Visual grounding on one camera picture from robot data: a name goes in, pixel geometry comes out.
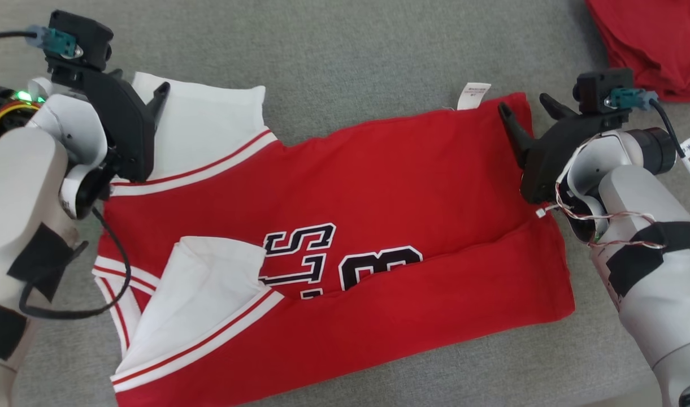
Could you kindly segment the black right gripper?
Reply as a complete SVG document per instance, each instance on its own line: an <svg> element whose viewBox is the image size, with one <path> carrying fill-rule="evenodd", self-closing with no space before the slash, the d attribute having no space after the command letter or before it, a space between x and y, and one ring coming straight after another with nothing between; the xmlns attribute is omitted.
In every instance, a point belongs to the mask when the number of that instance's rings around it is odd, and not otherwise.
<svg viewBox="0 0 690 407"><path fill-rule="evenodd" d="M520 193L529 204L554 201L556 179L575 149L601 132L620 129L632 113L616 110L606 114L577 114L548 93L541 93L539 101L556 123L538 139L526 131L507 103L498 105L511 150L523 170Z"/></svg>

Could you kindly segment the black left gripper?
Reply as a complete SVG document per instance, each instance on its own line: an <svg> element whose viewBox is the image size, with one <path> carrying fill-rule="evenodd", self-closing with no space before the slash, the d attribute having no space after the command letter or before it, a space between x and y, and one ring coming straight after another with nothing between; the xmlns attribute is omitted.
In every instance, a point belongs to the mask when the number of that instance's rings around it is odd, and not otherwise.
<svg viewBox="0 0 690 407"><path fill-rule="evenodd" d="M171 92L163 82L144 103L123 78L123 71L52 68L51 80L85 97L51 98L62 144L77 164L99 166L113 154L117 177L144 182L153 173L156 125Z"/></svg>

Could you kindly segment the red shorts with white stripe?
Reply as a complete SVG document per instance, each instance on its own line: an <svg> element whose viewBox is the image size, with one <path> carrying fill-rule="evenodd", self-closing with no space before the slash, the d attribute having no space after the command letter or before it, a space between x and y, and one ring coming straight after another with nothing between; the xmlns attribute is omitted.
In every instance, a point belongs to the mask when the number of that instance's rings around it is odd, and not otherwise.
<svg viewBox="0 0 690 407"><path fill-rule="evenodd" d="M690 103L690 0L585 0L611 68L639 88Z"/></svg>

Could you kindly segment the red white basketball jersey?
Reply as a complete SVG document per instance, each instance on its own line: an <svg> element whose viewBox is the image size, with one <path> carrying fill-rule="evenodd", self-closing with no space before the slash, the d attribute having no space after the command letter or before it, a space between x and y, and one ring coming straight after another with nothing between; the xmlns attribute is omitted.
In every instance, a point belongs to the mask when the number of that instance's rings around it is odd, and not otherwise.
<svg viewBox="0 0 690 407"><path fill-rule="evenodd" d="M264 95L172 80L153 172L112 181L118 407L234 407L572 314L499 99L285 146Z"/></svg>

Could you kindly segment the grey fabric sofa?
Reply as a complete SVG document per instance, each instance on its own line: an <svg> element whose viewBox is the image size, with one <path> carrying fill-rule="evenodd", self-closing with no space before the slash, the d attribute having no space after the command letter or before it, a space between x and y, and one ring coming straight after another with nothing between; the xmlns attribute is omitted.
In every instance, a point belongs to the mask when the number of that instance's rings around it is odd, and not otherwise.
<svg viewBox="0 0 690 407"><path fill-rule="evenodd" d="M453 107L468 82L490 98L573 104L607 67L583 0L0 0L0 31L60 8L110 27L111 68L230 89L267 88L264 121L288 144L371 119ZM659 407L654 375L586 247L565 237L575 312L322 382L251 407Z"/></svg>

